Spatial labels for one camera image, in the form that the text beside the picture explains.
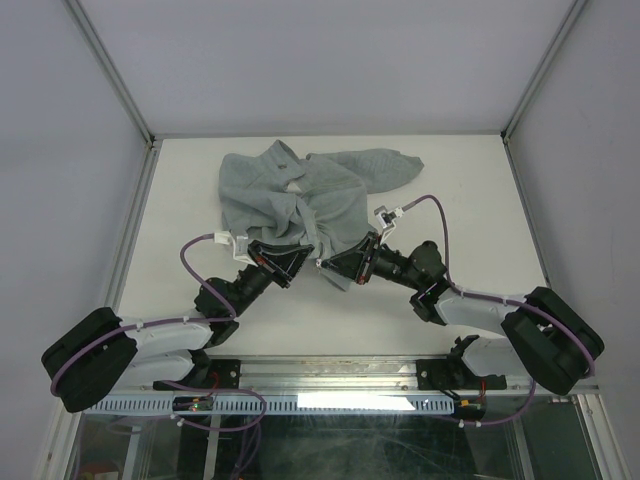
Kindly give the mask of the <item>grey zip-up jacket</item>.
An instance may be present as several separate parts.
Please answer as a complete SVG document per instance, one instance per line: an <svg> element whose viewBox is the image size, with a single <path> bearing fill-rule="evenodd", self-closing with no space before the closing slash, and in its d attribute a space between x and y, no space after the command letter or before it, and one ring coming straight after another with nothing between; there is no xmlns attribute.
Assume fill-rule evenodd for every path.
<svg viewBox="0 0 640 480"><path fill-rule="evenodd" d="M222 224L270 245L311 245L312 259L325 260L372 231L369 195L403 187L423 168L381 148L300 157L280 140L255 157L230 153L219 169Z"/></svg>

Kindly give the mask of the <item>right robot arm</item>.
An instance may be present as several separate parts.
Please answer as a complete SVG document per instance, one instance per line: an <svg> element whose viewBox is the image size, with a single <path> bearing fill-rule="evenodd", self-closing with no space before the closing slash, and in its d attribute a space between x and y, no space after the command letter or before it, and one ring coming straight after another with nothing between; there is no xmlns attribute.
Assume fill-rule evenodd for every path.
<svg viewBox="0 0 640 480"><path fill-rule="evenodd" d="M453 347L447 374L459 387L490 375L527 375L544 389L565 395L593 374L605 349L595 330L547 287L499 296L453 284L432 241L404 256L369 234L318 265L358 285L379 277L413 290L409 303L424 322L490 333L490 338L464 339Z"/></svg>

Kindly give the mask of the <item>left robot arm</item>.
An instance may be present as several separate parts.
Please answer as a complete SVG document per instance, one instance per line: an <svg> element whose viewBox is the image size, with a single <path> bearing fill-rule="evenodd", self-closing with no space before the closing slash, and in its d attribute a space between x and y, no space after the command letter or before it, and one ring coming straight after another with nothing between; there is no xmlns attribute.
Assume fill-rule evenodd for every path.
<svg viewBox="0 0 640 480"><path fill-rule="evenodd" d="M313 249L252 241L250 262L234 281L199 281L192 314L125 320L110 307L92 311L43 353L51 393L76 413L120 388L210 386L206 349L224 343L238 329L238 317L270 285L289 287Z"/></svg>

